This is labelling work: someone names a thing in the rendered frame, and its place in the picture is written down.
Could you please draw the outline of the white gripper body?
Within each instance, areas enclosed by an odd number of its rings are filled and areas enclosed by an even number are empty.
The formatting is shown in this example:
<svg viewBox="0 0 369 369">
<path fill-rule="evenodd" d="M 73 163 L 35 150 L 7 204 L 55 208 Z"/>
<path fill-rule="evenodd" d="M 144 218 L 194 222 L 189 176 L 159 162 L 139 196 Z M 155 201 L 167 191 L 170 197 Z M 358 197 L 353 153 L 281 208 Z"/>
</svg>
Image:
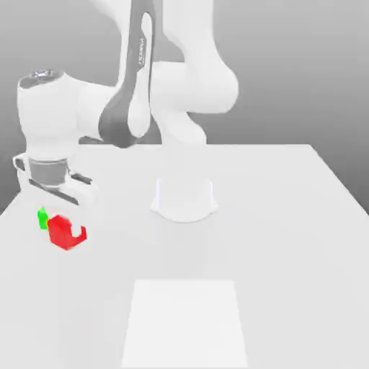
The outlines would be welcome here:
<svg viewBox="0 0 369 369">
<path fill-rule="evenodd" d="M 42 185 L 29 176 L 19 176 L 21 192 L 34 204 L 62 208 L 90 208 L 98 204 L 98 187 L 89 177 L 67 176 L 53 187 Z"/>
</svg>

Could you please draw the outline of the small red cube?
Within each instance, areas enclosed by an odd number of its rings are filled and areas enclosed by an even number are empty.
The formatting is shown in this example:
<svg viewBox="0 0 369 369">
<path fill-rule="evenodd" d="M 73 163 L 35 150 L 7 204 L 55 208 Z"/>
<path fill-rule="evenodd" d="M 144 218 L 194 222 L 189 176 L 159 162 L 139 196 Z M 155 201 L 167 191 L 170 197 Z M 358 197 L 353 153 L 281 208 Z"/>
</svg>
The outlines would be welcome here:
<svg viewBox="0 0 369 369">
<path fill-rule="evenodd" d="M 56 246 L 68 251 L 87 239 L 86 228 L 81 227 L 78 236 L 72 234 L 72 224 L 68 218 L 56 215 L 48 220 L 50 241 Z"/>
</svg>

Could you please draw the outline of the small green cube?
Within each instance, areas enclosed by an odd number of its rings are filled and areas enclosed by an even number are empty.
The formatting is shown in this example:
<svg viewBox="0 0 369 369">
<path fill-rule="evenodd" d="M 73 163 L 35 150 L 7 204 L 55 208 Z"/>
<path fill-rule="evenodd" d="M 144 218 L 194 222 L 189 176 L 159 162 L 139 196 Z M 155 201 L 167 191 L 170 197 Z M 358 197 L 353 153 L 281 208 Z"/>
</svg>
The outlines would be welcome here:
<svg viewBox="0 0 369 369">
<path fill-rule="evenodd" d="M 42 230 L 48 230 L 48 214 L 46 213 L 46 210 L 44 207 L 41 207 L 38 211 L 37 211 L 37 219 L 40 225 L 40 228 Z"/>
</svg>

